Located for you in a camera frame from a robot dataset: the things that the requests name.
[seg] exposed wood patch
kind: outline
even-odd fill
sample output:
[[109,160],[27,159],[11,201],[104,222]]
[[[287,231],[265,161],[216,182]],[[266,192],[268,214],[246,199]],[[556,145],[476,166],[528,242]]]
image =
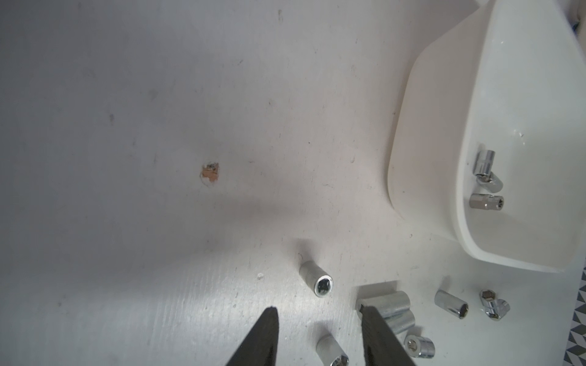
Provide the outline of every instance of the exposed wood patch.
[[202,179],[203,184],[209,186],[218,180],[218,174],[220,170],[219,163],[208,163],[202,167],[202,173],[199,177]]

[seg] hex socket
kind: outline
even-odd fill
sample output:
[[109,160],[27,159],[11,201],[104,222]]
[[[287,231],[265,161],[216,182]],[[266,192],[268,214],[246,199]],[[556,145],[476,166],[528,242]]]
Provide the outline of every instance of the hex socket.
[[492,163],[495,162],[496,153],[493,150],[481,150],[474,164],[474,175],[487,176],[492,171]]
[[493,196],[492,194],[474,193],[470,196],[470,207],[478,208],[480,210],[495,210],[500,211],[505,205],[503,196]]
[[405,338],[404,344],[405,351],[411,357],[432,358],[435,356],[435,345],[429,338],[410,334]]
[[299,268],[299,275],[317,297],[326,296],[333,288],[333,280],[314,261],[307,261]]
[[347,366],[350,359],[331,334],[321,338],[315,346],[323,366]]
[[493,290],[480,291],[480,301],[482,302],[482,306],[490,309],[497,309],[499,307],[499,299]]
[[384,320],[394,334],[399,334],[415,326],[415,316],[411,310]]
[[360,312],[362,307],[373,306],[379,311],[383,319],[389,318],[400,313],[404,313],[411,307],[409,296],[403,291],[397,291],[389,295],[370,297],[368,299],[358,299],[356,301],[356,311],[358,317],[362,319]]
[[468,314],[468,303],[444,290],[439,290],[435,294],[434,302],[437,306],[459,319],[464,319]]

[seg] scratched white surface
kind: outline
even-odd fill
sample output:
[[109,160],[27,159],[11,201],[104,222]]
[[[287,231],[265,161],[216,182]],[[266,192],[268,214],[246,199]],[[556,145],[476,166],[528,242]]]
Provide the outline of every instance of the scratched white surface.
[[[410,67],[476,8],[3,2],[0,364],[224,365],[272,305],[278,365],[319,364],[324,331],[361,365],[356,294],[387,281],[434,340],[417,364],[560,364],[584,248],[555,275],[479,262],[386,192]],[[433,305],[445,276],[465,320]],[[511,304],[500,323],[484,287]]]

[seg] silver socket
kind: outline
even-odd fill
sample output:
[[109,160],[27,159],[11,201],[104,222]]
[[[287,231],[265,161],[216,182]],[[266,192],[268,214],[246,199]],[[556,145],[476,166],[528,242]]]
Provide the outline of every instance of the silver socket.
[[315,347],[323,366],[347,366],[350,362],[344,350],[331,334],[321,338]]
[[484,306],[486,315],[492,320],[500,320],[511,310],[511,306],[503,299],[496,297],[496,292],[493,290],[480,291],[480,301]]
[[368,299],[358,299],[356,301],[356,312],[360,319],[362,319],[360,310],[363,306],[374,306],[379,311],[381,317],[386,319],[409,310],[411,301],[409,300],[409,296],[403,291],[397,291],[390,295],[370,297]]
[[487,176],[492,171],[492,163],[495,162],[496,153],[492,150],[481,150],[476,156],[476,164],[474,164],[475,176]]
[[435,294],[434,302],[437,306],[459,319],[464,319],[468,314],[468,303],[462,299],[458,299],[454,295],[450,295],[444,290],[439,290]]
[[487,176],[476,176],[476,182],[480,186],[491,193],[500,192],[505,186],[503,181],[500,180],[494,172],[491,172]]
[[500,211],[505,205],[503,196],[493,196],[492,194],[474,193],[470,196],[470,207],[478,208],[480,210],[495,210]]
[[399,334],[415,326],[415,316],[411,310],[384,320],[394,334]]
[[410,334],[405,338],[405,351],[415,358],[433,358],[435,356],[434,343],[429,338]]
[[333,288],[333,280],[314,261],[307,261],[299,268],[299,275],[317,297],[326,296]]

